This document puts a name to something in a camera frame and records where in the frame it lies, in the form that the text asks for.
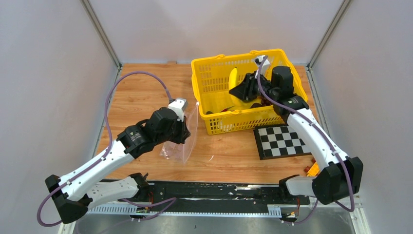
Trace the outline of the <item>yellow toy banana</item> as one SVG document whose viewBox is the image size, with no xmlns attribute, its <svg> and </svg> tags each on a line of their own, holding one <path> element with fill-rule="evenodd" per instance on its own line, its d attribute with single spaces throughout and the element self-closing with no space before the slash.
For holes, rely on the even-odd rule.
<svg viewBox="0 0 413 234">
<path fill-rule="evenodd" d="M 238 69 L 237 67 L 235 67 L 230 72 L 229 82 L 228 82 L 228 88 L 229 88 L 228 92 L 229 92 L 230 100 L 232 104 L 226 110 L 235 111 L 235 110 L 245 110 L 245 109 L 250 109 L 250 108 L 262 107 L 261 98 L 256 98 L 255 100 L 251 100 L 251 101 L 243 101 L 238 98 L 239 92 L 236 90 L 236 88 L 240 84 L 241 82 L 239 81 Z"/>
</svg>

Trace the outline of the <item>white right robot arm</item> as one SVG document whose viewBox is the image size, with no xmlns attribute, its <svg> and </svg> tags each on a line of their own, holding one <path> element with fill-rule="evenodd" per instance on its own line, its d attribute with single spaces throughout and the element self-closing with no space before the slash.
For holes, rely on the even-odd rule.
<svg viewBox="0 0 413 234">
<path fill-rule="evenodd" d="M 270 80 L 262 69 L 247 73 L 241 82 L 237 81 L 237 76 L 237 69 L 232 69 L 228 85 L 232 99 L 248 103 L 262 97 L 271 102 L 275 113 L 293 128 L 319 165 L 317 176 L 293 175 L 280 180 L 280 201 L 288 204 L 297 196 L 305 195 L 315 197 L 324 205 L 334 202 L 341 206 L 340 200 L 348 197 L 351 206 L 345 209 L 353 211 L 363 163 L 359 157 L 349 157 L 321 128 L 307 102 L 295 93 L 291 69 L 287 66 L 273 68 Z"/>
</svg>

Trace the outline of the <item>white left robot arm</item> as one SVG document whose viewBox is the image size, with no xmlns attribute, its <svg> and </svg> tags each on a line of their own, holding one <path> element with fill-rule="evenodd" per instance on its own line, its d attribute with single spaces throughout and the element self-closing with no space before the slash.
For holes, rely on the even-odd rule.
<svg viewBox="0 0 413 234">
<path fill-rule="evenodd" d="M 184 144 L 190 136 L 184 111 L 184 107 L 172 104 L 162 107 L 149 119 L 128 126 L 104 151 L 78 169 L 63 176 L 47 177 L 48 197 L 60 216 L 57 223 L 77 221 L 88 210 L 114 200 L 132 197 L 137 201 L 146 200 L 149 188 L 140 173 L 117 182 L 100 184 L 100 181 L 159 144 L 167 141 Z"/>
</svg>

